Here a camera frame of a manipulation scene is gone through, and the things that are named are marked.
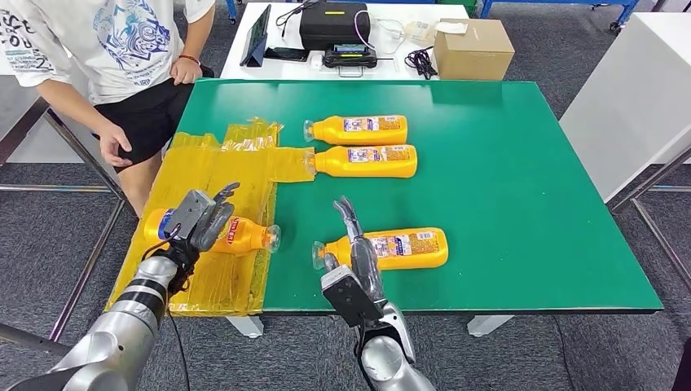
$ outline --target black shorts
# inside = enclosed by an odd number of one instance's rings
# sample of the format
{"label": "black shorts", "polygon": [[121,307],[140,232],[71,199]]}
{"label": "black shorts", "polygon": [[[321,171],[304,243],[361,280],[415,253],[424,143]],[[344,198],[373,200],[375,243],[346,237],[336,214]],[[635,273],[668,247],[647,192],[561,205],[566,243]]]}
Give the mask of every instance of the black shorts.
{"label": "black shorts", "polygon": [[[202,71],[205,77],[213,76],[213,71],[209,68],[202,67]],[[178,128],[193,86],[174,86],[173,79],[168,79],[120,102],[94,106],[101,115],[120,126],[130,140],[132,151],[126,152],[119,147],[117,155],[131,160],[132,165],[136,165],[163,149]],[[127,167],[113,168],[119,173]]]}

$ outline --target hand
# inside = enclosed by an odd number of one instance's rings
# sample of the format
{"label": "hand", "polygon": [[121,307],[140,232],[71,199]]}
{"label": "hand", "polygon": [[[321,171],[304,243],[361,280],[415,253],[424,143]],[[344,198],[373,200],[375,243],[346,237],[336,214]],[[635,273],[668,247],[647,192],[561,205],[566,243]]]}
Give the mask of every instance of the hand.
{"label": "hand", "polygon": [[100,138],[101,156],[106,162],[116,167],[132,165],[132,160],[122,159],[117,155],[118,147],[122,147],[126,152],[132,151],[130,140],[127,139],[125,131],[120,126],[110,123],[102,129],[96,130],[96,133]]}
{"label": "hand", "polygon": [[170,67],[170,76],[174,79],[173,84],[176,86],[180,83],[191,84],[201,77],[201,68],[191,59],[180,57]]}

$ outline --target bottle label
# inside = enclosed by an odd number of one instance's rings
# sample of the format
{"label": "bottle label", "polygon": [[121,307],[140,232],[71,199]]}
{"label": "bottle label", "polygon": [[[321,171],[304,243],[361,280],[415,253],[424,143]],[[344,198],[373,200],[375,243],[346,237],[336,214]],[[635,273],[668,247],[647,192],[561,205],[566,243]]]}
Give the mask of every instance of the bottle label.
{"label": "bottle label", "polygon": [[379,258],[435,253],[439,241],[434,232],[418,232],[409,235],[391,235],[369,238]]}
{"label": "bottle label", "polygon": [[396,129],[401,129],[399,116],[363,116],[343,119],[343,130],[346,132]]}
{"label": "bottle label", "polygon": [[158,224],[158,239],[166,239],[163,229],[165,228],[165,225],[168,224],[170,216],[173,216],[173,212],[175,212],[175,209],[168,209],[161,218],[161,222]]}
{"label": "bottle label", "polygon": [[410,158],[410,149],[405,145],[394,145],[391,147],[348,148],[348,161],[351,163],[409,160]]}
{"label": "bottle label", "polygon": [[233,240],[235,240],[235,235],[237,232],[237,226],[238,223],[240,223],[240,219],[237,217],[231,217],[230,220],[228,220],[229,227],[228,227],[228,234],[226,235],[226,243],[228,244],[233,244]]}

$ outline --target black cord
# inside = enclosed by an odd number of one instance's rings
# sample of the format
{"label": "black cord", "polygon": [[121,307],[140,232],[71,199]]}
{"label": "black cord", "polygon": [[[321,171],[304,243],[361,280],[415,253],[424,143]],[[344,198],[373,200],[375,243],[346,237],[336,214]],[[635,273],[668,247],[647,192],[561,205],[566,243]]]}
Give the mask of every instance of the black cord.
{"label": "black cord", "polygon": [[569,363],[566,361],[566,343],[564,343],[564,334],[561,332],[561,325],[559,324],[559,321],[557,320],[557,317],[552,315],[552,319],[554,319],[554,323],[557,325],[557,331],[559,332],[559,340],[561,341],[561,356],[564,358],[564,369],[566,369],[566,376],[569,377],[569,384],[571,386],[571,389],[576,389],[574,387],[574,381],[571,379],[571,371],[569,371]]}
{"label": "black cord", "polygon": [[427,53],[427,51],[433,47],[434,46],[429,46],[425,49],[412,51],[408,53],[405,60],[407,66],[417,69],[417,74],[425,76],[427,80],[431,79],[432,76],[438,75],[437,71],[432,67],[432,60],[429,59],[429,53]]}
{"label": "black cord", "polygon": [[[144,255],[142,255],[142,261],[148,258],[148,255],[151,251],[153,251],[153,250],[159,248],[160,246],[170,242],[178,234],[178,232],[180,232],[181,228],[182,228],[182,226],[180,224],[176,225],[175,228],[173,228],[173,231],[170,232],[170,235],[168,235],[167,238],[165,238],[159,244],[151,246],[147,251],[145,251]],[[184,369],[184,375],[185,375],[185,383],[187,384],[187,391],[191,391],[190,374],[187,371],[187,359],[185,358],[185,351],[183,350],[183,341],[180,339],[180,332],[178,331],[178,325],[175,324],[175,319],[173,319],[173,315],[170,314],[170,308],[168,307],[169,300],[170,300],[170,297],[166,297],[165,309],[166,309],[166,311],[168,311],[168,316],[170,317],[170,321],[173,323],[173,329],[175,330],[175,335],[178,338],[178,347],[180,348],[180,357],[183,360],[183,369]]]}
{"label": "black cord", "polygon": [[175,330],[175,336],[178,338],[178,347],[180,348],[180,358],[183,360],[183,374],[185,375],[185,384],[187,385],[187,391],[191,391],[190,386],[190,373],[187,371],[187,360],[185,359],[185,350],[183,349],[183,341],[180,339],[180,332],[178,331],[178,325],[175,324],[175,319],[173,315],[170,314],[170,308],[166,309],[168,311],[168,317],[170,322],[173,323],[173,329]]}
{"label": "black cord", "polygon": [[367,372],[365,371],[365,367],[363,365],[363,359],[362,359],[362,352],[363,349],[365,348],[365,324],[366,324],[366,319],[364,314],[360,314],[360,317],[362,318],[362,323],[360,324],[360,339],[358,341],[357,345],[357,351],[355,352],[356,357],[358,359],[358,366],[360,367],[360,371],[363,373],[363,377],[365,378],[365,382],[368,384],[369,389],[371,391],[376,391],[374,388],[374,384],[372,383],[372,380],[370,380]]}
{"label": "black cord", "polygon": [[144,252],[144,255],[142,255],[142,261],[145,260],[145,259],[147,259],[147,258],[149,258],[149,253],[150,253],[151,251],[153,251],[153,250],[159,248],[160,246],[162,246],[162,245],[164,245],[164,244],[170,242],[170,241],[178,234],[178,232],[180,232],[180,229],[181,229],[181,228],[182,228],[182,226],[180,226],[180,224],[178,224],[177,226],[175,226],[175,228],[173,228],[173,232],[170,232],[170,235],[169,235],[167,238],[165,238],[165,239],[164,239],[163,241],[161,241],[160,243],[158,243],[158,244],[156,244],[156,245],[154,245],[154,246],[151,246],[147,251],[145,251],[145,252]]}
{"label": "black cord", "polygon": [[322,0],[316,0],[316,1],[310,1],[310,2],[304,2],[300,4],[299,6],[293,8],[292,10],[284,13],[283,15],[279,16],[276,18],[276,27],[281,27],[283,26],[283,31],[281,32],[281,38],[285,37],[285,26],[288,24],[288,21],[290,20],[290,17],[293,15],[297,15],[300,12],[303,12],[307,8],[312,8],[316,6],[318,3],[322,2]]}

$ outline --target white t-shirt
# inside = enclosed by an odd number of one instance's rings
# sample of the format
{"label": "white t-shirt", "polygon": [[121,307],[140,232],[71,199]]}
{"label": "white t-shirt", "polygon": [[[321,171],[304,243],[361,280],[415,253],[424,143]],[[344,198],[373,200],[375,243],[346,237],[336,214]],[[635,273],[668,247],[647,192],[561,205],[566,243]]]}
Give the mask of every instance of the white t-shirt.
{"label": "white t-shirt", "polygon": [[[113,103],[170,78],[183,51],[173,0],[0,0],[0,43],[22,86],[69,83],[70,60],[93,104]],[[187,22],[214,0],[184,0]]]}

